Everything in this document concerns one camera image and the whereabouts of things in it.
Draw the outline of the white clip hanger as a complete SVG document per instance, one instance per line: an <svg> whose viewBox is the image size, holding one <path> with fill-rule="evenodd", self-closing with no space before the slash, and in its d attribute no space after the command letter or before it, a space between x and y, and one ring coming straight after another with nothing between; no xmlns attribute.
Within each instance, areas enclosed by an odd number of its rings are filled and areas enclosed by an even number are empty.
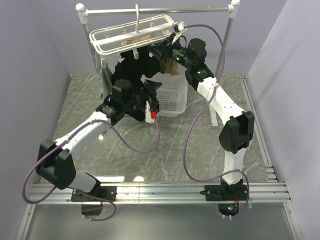
<svg viewBox="0 0 320 240"><path fill-rule="evenodd" d="M95 67L104 68L110 55L117 55L118 61L122 62L121 53L126 51L133 51L133 57L137 60L138 48L163 40L168 35L161 33L173 28L175 21L166 13L161 9L140 8L138 4L129 9L79 10ZM134 14L135 20L89 31L89 17L128 14Z"/></svg>

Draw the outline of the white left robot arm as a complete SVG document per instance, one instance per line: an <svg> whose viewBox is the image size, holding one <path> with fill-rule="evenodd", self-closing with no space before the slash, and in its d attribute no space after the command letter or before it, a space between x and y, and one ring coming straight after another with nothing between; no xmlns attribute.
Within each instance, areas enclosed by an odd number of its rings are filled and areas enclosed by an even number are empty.
<svg viewBox="0 0 320 240"><path fill-rule="evenodd" d="M160 110L157 90L161 86L162 83L148 79L136 85L127 79L117 80L87 120L61 138L45 140L40 145L36 173L57 189L77 189L89 201L96 201L101 195L100 181L76 170L74 161L100 134L114 130L125 115L139 122L156 123Z"/></svg>

